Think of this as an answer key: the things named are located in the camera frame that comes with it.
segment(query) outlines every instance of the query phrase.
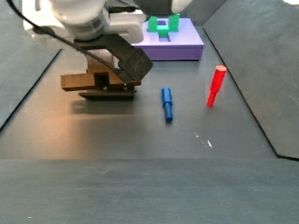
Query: wooden block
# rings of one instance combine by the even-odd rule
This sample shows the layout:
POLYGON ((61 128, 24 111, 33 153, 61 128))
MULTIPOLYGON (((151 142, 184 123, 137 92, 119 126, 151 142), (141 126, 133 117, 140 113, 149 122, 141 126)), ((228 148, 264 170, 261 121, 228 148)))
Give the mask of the wooden block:
POLYGON ((89 73, 65 74, 60 77, 60 87, 64 91, 94 89, 94 76, 89 73))

